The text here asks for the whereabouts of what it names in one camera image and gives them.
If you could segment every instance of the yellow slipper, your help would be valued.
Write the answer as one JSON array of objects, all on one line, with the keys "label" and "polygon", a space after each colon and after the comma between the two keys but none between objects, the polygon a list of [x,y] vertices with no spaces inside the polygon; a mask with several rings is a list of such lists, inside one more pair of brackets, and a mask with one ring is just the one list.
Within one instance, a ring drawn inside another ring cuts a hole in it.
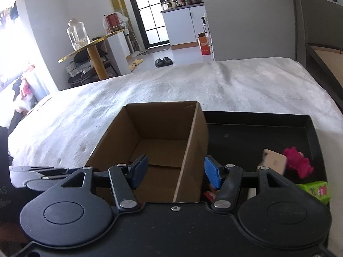
[{"label": "yellow slipper", "polygon": [[140,59],[140,60],[134,60],[134,62],[132,63],[134,66],[138,66],[141,62],[143,62],[144,59]]}]

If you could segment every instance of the yellow table edge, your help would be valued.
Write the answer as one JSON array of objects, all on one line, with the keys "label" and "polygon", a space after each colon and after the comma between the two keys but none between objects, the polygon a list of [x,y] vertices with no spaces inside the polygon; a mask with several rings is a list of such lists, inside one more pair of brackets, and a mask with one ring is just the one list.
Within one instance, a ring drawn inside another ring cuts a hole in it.
[{"label": "yellow table edge", "polygon": [[114,35],[116,35],[116,34],[119,34],[119,33],[121,33],[121,32],[124,32],[124,29],[121,29],[121,30],[119,30],[119,31],[113,32],[113,33],[108,34],[108,35],[106,35],[106,36],[103,36],[103,37],[101,37],[101,38],[99,38],[99,39],[97,39],[97,40],[94,40],[94,41],[92,41],[90,44],[87,44],[86,46],[83,46],[82,48],[80,48],[80,49],[78,49],[78,50],[75,50],[74,52],[70,53],[69,55],[67,55],[67,56],[63,57],[62,59],[58,60],[58,62],[61,63],[61,62],[63,62],[64,60],[66,60],[66,59],[68,59],[69,57],[71,57],[72,55],[74,55],[74,54],[76,54],[76,53],[78,53],[78,52],[80,52],[80,51],[82,51],[82,50],[85,50],[85,49],[91,47],[92,45],[97,44],[97,43],[99,43],[99,42],[101,42],[101,41],[103,41],[103,40],[105,40],[105,39],[107,39],[107,38],[109,38],[109,37],[112,37],[112,36],[114,36]]}]

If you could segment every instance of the clear plastic bottle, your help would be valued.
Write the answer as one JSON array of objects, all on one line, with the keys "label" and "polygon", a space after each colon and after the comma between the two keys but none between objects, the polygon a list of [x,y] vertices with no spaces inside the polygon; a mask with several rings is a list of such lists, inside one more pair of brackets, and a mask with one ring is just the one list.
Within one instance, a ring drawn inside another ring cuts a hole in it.
[{"label": "clear plastic bottle", "polygon": [[69,35],[74,50],[78,50],[83,46],[90,44],[85,25],[82,22],[78,22],[76,18],[72,18],[69,21],[69,28],[66,32]]}]

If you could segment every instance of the pink plush toy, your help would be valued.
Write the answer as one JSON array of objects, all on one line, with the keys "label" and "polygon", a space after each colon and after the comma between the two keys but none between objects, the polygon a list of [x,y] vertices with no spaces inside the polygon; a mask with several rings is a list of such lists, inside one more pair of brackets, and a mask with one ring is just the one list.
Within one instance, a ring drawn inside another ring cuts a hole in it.
[{"label": "pink plush toy", "polygon": [[285,149],[283,154],[287,157],[287,167],[297,170],[300,179],[308,177],[313,172],[314,168],[308,158],[304,158],[296,147]]}]

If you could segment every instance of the black slipper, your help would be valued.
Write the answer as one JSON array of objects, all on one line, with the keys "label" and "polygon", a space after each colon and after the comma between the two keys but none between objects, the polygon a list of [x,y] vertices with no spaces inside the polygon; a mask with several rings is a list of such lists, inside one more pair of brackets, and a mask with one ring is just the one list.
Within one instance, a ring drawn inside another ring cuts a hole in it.
[{"label": "black slipper", "polygon": [[156,66],[156,67],[164,67],[164,66],[165,66],[165,63],[164,63],[164,61],[162,61],[162,59],[158,58],[158,59],[155,61],[155,66]]},{"label": "black slipper", "polygon": [[164,57],[163,61],[166,64],[166,66],[170,66],[170,65],[173,64],[173,61],[170,58],[168,58],[168,57]]}]

